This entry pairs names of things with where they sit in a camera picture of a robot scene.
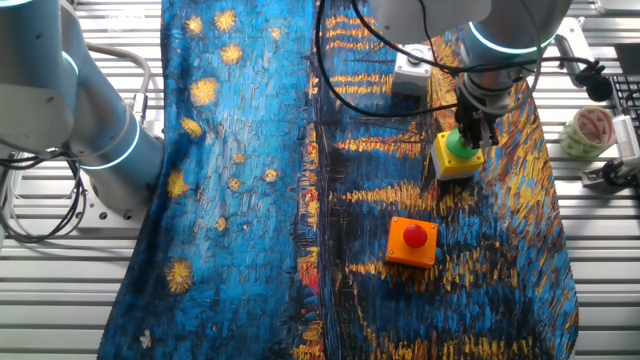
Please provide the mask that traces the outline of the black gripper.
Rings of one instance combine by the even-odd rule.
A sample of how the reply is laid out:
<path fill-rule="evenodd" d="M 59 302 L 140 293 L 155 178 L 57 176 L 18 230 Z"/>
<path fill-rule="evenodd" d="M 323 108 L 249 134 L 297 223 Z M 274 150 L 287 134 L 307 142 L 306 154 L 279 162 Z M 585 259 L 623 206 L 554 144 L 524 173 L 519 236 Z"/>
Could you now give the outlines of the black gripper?
<path fill-rule="evenodd" d="M 468 98 L 458 94 L 458 107 L 455 121 L 464 143 L 471 149 L 494 147 L 499 143 L 495 129 L 499 115 L 480 110 L 472 103 L 474 97 Z"/>

